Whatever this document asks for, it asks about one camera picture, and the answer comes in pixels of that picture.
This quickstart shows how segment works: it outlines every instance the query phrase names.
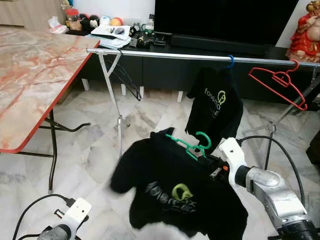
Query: black t-shirt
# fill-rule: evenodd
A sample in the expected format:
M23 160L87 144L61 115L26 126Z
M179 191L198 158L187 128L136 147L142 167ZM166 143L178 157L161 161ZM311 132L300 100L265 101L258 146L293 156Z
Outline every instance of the black t-shirt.
M195 99L185 131L204 146L208 141L196 132L209 136L212 146L206 154L211 154L222 138L237 135L244 108L233 87L230 69L201 69L187 96Z
M215 240L242 239L248 213L237 194L228 183L212 180L208 169L165 136L173 130L152 132L150 138L136 141L113 173L115 192L136 187L131 225L140 229L164 222L189 236L202 232Z

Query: green logo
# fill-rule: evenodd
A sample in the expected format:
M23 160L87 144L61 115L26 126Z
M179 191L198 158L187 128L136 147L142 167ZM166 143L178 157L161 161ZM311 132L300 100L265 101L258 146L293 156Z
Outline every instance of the green logo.
M172 197L174 197L175 200L184 201L193 197L193 194L190 192L187 185L183 183L179 183L172 189Z
M221 90L220 92L218 92L217 98L219 104L223 104L226 101L226 92Z

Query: red figurine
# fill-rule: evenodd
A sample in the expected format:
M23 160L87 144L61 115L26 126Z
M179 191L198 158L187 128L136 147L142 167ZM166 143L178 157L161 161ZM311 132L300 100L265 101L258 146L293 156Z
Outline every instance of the red figurine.
M286 56L300 62L320 63L320 0L311 1L306 10L309 13L299 19Z

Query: papers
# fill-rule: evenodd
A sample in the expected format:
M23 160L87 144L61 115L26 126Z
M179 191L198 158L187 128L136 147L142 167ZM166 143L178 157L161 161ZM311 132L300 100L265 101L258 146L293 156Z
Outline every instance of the papers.
M98 38L100 40L100 45L109 49L120 49L123 46L127 45L131 41L131 37L127 37L127 39L122 40L119 38L109 39L101 36L95 36L92 34L87 35L88 38Z
M118 30L124 30L122 34L116 34ZM130 32L130 26L124 25L124 26L110 26L110 25L100 25L94 30L91 31L92 35L98 35L98 36L106 36L107 38L118 38L121 40L127 40L129 37Z

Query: table leg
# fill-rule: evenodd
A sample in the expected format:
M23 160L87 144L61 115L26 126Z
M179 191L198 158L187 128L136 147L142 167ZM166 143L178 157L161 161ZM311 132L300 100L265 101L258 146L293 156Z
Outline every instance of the table leg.
M44 158L52 158L52 164L51 164L51 170L50 170L50 176L49 176L49 188L48 193L52 194L53 192L53 184L54 184L54 174L56 169L56 163L57 163L57 155L58 155L58 149L57 149L57 138L56 138L56 130L60 131L67 131L67 132L76 132L79 129L81 129L84 126L90 126L90 123L83 123L79 125L78 127L71 129L66 126L63 126L57 122L55 122L54 118L54 110L52 109L49 113L49 117L45 119L47 123L50 124L50 126L40 126L40 129L50 129L51 130L51 138L52 138L52 148L53 148L53 154L43 154L43 153L36 153L36 152L25 152L20 151L16 152L16 154L21 155L29 155L29 156L36 156L36 157L44 157Z
M49 117L50 117L51 121L53 121L53 122L55 121L53 109L50 111ZM57 139L56 139L56 129L55 129L55 125L53 122L50 123L52 146L53 146L53 156L52 156L52 164L51 164L51 170L50 170L50 176L49 176L48 194L53 193L54 174L55 174L56 163L57 163Z

